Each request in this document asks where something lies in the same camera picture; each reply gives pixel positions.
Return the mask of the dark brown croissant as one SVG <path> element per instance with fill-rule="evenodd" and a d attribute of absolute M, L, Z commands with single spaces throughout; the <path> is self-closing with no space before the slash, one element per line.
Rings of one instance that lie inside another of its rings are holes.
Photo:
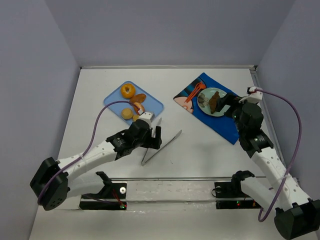
<path fill-rule="evenodd" d="M 220 94 L 218 91 L 209 99 L 208 104 L 210 108 L 210 113 L 214 114 L 216 112 L 217 102 L 220 99 Z"/>

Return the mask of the metal kitchen tongs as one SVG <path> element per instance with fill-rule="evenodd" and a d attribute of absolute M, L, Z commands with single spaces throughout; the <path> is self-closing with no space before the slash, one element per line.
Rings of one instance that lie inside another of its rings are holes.
<path fill-rule="evenodd" d="M 142 167 L 145 166 L 156 154 L 158 154 L 161 150 L 163 150 L 167 145 L 175 141 L 181 135 L 181 133 L 182 133 L 182 130 L 179 130 L 176 134 L 169 137 L 168 139 L 162 140 L 162 143 L 159 149 L 148 148 L 140 162 L 140 165 Z"/>

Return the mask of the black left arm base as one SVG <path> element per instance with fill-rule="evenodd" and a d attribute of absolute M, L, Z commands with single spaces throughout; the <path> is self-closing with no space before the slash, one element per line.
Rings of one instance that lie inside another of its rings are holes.
<path fill-rule="evenodd" d="M 127 209 L 127 182 L 112 181 L 103 171 L 96 172 L 103 187 L 98 193 L 81 195 L 81 210 L 125 211 Z"/>

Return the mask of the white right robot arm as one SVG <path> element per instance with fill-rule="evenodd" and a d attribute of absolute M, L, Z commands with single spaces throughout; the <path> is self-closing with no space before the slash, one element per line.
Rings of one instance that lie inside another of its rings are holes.
<path fill-rule="evenodd" d="M 258 102 L 262 91 L 249 92 L 245 97 L 227 93 L 216 102 L 216 111 L 225 106 L 224 113 L 233 119 L 239 134 L 239 142 L 248 157 L 260 168 L 270 187 L 265 187 L 248 170 L 237 171 L 230 181 L 215 183 L 216 198 L 250 197 L 262 208 L 259 222 L 275 212 L 274 224 L 286 240 L 315 232 L 320 228 L 320 201 L 313 200 L 290 175 L 272 141 L 261 129 L 264 119 Z"/>

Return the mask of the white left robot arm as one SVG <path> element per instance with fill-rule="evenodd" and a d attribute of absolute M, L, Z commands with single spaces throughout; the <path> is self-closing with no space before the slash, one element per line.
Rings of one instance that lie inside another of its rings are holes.
<path fill-rule="evenodd" d="M 60 160 L 52 157 L 43 160 L 30 181 L 38 205 L 46 211 L 57 208 L 67 198 L 76 196 L 74 180 L 100 165 L 130 155 L 136 148 L 159 150 L 161 134 L 161 126 L 152 127 L 138 119 L 128 129 L 109 136 L 83 153 Z"/>

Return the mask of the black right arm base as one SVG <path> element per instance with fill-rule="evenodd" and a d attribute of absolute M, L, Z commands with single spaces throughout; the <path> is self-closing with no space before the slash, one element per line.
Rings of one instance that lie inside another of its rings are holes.
<path fill-rule="evenodd" d="M 247 194 L 233 188 L 230 181 L 214 183 L 211 195 L 217 210 L 259 209 L 261 206 Z"/>

